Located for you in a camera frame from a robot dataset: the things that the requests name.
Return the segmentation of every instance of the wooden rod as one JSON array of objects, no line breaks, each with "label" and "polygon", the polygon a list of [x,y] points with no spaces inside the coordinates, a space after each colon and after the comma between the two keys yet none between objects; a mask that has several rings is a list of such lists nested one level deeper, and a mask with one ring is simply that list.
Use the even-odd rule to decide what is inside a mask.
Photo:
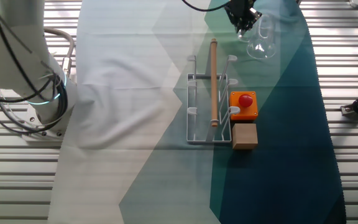
[{"label": "wooden rod", "polygon": [[[218,42],[215,38],[211,41],[211,109],[212,119],[218,119],[218,82],[216,78],[216,46]],[[212,127],[217,127],[218,122],[212,122]]]}]

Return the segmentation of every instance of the metal slatted table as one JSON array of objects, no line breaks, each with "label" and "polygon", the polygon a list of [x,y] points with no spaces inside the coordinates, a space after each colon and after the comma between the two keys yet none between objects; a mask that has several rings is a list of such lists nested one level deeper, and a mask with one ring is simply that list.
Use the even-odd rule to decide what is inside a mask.
[{"label": "metal slatted table", "polygon": [[[76,37],[81,1],[47,0],[45,26]],[[358,98],[358,9],[346,0],[303,0],[310,28],[326,114],[344,187],[349,223],[358,224],[358,123],[341,116],[339,107]],[[47,34],[59,62],[65,39]],[[73,59],[72,74],[76,73]],[[11,91],[5,96],[17,97]],[[28,105],[14,105],[24,116]],[[0,117],[8,125],[7,118]],[[46,224],[60,145],[28,144],[0,125],[0,224]]]}]

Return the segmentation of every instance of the brown wooden cube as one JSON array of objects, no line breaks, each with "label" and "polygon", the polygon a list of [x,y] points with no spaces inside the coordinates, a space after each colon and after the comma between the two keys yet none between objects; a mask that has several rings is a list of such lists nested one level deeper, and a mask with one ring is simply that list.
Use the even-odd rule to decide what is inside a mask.
[{"label": "brown wooden cube", "polygon": [[234,124],[232,144],[233,149],[255,149],[258,146],[256,124]]}]

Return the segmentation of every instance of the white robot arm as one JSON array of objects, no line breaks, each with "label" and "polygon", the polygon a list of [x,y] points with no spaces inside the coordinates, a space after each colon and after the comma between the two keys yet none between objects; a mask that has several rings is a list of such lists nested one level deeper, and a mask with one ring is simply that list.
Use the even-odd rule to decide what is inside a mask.
[{"label": "white robot arm", "polygon": [[[53,129],[64,132],[75,102],[76,85],[66,76],[70,69],[70,59],[65,59],[65,72],[48,52],[44,35],[44,4],[43,0],[0,0],[0,27],[6,36],[4,41],[0,30],[0,88],[12,89],[26,98],[34,95],[34,90],[42,89],[48,80],[58,76],[61,79],[59,82],[64,83],[68,98],[63,118],[59,118],[61,106],[57,98],[61,96],[54,81],[29,102],[37,111],[41,123],[47,124],[59,119]],[[62,35],[58,30],[50,32]]]}]

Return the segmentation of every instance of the red button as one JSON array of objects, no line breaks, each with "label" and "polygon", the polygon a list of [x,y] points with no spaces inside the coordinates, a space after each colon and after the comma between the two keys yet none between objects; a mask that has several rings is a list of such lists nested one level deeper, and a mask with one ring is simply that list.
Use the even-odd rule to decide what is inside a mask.
[{"label": "red button", "polygon": [[249,107],[250,105],[252,105],[253,102],[254,100],[248,94],[243,94],[239,98],[239,104],[243,107]]}]

